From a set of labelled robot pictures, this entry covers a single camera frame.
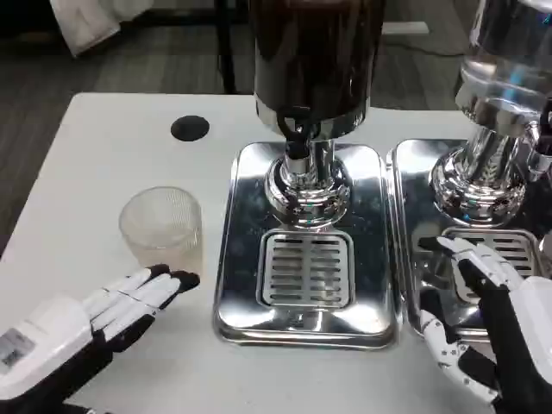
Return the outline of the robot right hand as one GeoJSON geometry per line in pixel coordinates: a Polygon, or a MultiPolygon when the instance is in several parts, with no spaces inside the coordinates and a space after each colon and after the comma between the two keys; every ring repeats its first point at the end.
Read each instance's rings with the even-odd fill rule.
{"type": "Polygon", "coordinates": [[[551,281],[522,277],[499,252],[446,236],[424,237],[419,246],[445,254],[478,308],[493,358],[466,344],[445,321],[437,291],[421,294],[421,332],[442,372],[496,413],[551,411],[551,281]]]}

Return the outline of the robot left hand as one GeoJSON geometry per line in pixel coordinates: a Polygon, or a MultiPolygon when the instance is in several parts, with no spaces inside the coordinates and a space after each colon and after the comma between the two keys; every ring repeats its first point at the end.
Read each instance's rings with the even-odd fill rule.
{"type": "Polygon", "coordinates": [[[3,413],[92,413],[68,399],[134,345],[195,273],[143,267],[77,300],[58,296],[1,334],[3,413]]]}

